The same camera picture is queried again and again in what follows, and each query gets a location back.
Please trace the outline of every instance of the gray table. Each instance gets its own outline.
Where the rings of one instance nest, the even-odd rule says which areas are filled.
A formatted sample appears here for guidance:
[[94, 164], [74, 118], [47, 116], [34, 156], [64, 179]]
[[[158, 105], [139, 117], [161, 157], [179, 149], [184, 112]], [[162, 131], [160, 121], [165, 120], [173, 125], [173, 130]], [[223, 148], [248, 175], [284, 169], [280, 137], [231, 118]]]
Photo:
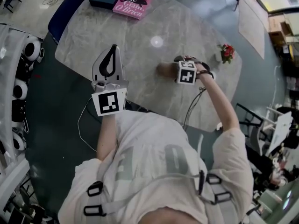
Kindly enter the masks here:
[[[161, 47], [151, 44], [159, 36]], [[94, 8], [85, 0], [71, 18], [58, 44], [58, 61], [92, 80], [92, 65], [112, 44], [121, 49], [128, 99], [161, 115], [184, 122], [198, 86], [179, 85], [155, 73], [160, 61], [171, 62], [177, 55], [192, 55], [206, 62], [216, 82], [232, 99], [238, 84], [242, 60], [236, 53], [231, 64], [216, 62], [217, 44], [225, 39], [208, 23], [175, 0], [153, 0], [146, 16], [138, 21], [112, 11]], [[213, 131], [219, 122], [207, 93], [193, 110], [189, 125]]]

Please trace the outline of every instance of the book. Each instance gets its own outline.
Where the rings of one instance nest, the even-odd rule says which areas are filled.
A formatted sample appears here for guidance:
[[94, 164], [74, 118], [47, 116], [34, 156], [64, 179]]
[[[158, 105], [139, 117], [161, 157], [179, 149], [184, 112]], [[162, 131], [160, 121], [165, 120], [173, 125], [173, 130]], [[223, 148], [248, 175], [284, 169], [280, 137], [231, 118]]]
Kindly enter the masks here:
[[152, 0], [118, 0], [113, 8], [113, 12], [140, 20], [145, 15], [145, 10], [151, 1]]

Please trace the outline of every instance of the white cable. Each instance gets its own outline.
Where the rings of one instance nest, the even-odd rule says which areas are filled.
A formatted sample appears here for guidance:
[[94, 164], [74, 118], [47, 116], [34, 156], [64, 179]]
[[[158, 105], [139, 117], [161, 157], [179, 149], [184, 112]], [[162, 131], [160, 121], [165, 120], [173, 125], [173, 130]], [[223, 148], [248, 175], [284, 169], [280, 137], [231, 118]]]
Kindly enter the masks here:
[[79, 119], [78, 119], [77, 125], [78, 125], [78, 131], [79, 131], [80, 139], [81, 139], [85, 144], [87, 144], [93, 151], [96, 152], [96, 150], [93, 149], [93, 148], [92, 148], [92, 147], [91, 147], [91, 146], [90, 146], [90, 145], [89, 145], [89, 144], [88, 144], [88, 143], [81, 137], [80, 128], [79, 128], [79, 121], [80, 121], [80, 119], [81, 119], [81, 117], [82, 117], [82, 114], [83, 114], [84, 110], [86, 109], [86, 105], [88, 104], [88, 101], [87, 101], [87, 103], [85, 104], [83, 111], [81, 112], [81, 115], [80, 115], [80, 117], [79, 117]]

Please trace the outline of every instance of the gray floor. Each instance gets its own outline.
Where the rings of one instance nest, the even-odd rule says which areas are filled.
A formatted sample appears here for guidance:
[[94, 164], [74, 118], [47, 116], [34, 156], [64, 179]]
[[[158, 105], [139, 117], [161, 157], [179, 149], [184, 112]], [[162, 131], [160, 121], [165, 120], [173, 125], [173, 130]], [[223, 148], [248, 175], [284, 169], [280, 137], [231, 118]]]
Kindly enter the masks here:
[[[263, 60], [238, 32], [238, 10], [232, 11], [233, 0], [228, 0], [229, 6], [225, 0], [178, 1], [219, 30], [241, 56], [243, 65], [233, 105], [241, 103], [249, 109], [264, 113], [265, 107], [272, 103], [283, 104], [285, 79], [280, 68], [276, 69], [274, 76], [279, 62], [269, 37], [265, 35]], [[54, 59], [56, 45], [49, 35], [44, 46], [45, 58], [34, 70], [35, 76], [30, 81], [28, 91], [30, 134], [27, 137], [26, 158], [31, 165], [32, 184], [39, 203], [48, 212], [57, 214], [70, 188], [74, 167], [95, 155], [79, 139], [77, 130], [78, 116], [92, 89], [89, 81]], [[99, 128], [98, 122], [84, 114], [82, 132], [88, 142], [95, 142]], [[190, 127], [187, 133], [194, 148], [199, 134], [204, 134], [201, 156], [207, 167], [211, 168], [212, 144], [220, 132], [207, 133]]]

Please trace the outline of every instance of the black wristband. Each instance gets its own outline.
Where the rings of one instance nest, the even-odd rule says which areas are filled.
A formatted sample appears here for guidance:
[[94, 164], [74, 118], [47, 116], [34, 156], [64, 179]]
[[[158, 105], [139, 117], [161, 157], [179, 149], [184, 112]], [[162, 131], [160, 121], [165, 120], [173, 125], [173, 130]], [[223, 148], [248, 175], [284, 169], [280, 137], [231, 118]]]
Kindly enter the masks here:
[[196, 74], [196, 78], [199, 79], [199, 76], [200, 76], [201, 74], [209, 74], [209, 75], [211, 75], [212, 78], [214, 79], [214, 75], [213, 75], [213, 73], [210, 72], [210, 71], [208, 71], [208, 70], [201, 70], [199, 73]]

